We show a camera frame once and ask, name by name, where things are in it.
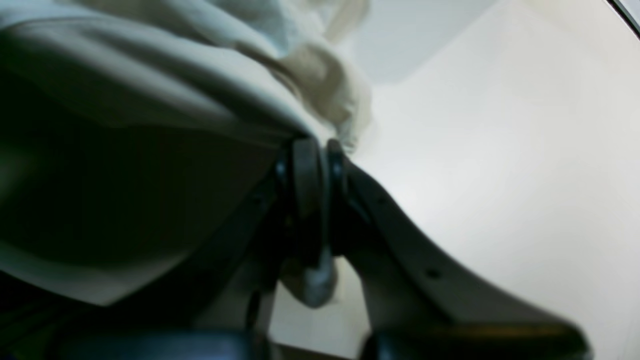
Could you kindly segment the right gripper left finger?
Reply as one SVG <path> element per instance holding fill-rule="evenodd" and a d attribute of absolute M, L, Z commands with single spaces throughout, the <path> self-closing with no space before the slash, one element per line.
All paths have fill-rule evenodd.
<path fill-rule="evenodd" d="M 322 148 L 284 145 L 266 176 L 177 267 L 107 307 L 45 294 L 1 276 L 1 358 L 281 360 L 267 332 L 282 267 L 330 264 L 322 214 Z"/>

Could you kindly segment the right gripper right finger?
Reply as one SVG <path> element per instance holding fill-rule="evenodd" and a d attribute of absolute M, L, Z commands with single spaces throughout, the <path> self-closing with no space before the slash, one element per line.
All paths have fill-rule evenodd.
<path fill-rule="evenodd" d="M 327 143 L 329 240 L 361 282 L 361 360 L 591 360 L 585 335 L 439 248 L 339 142 Z"/>

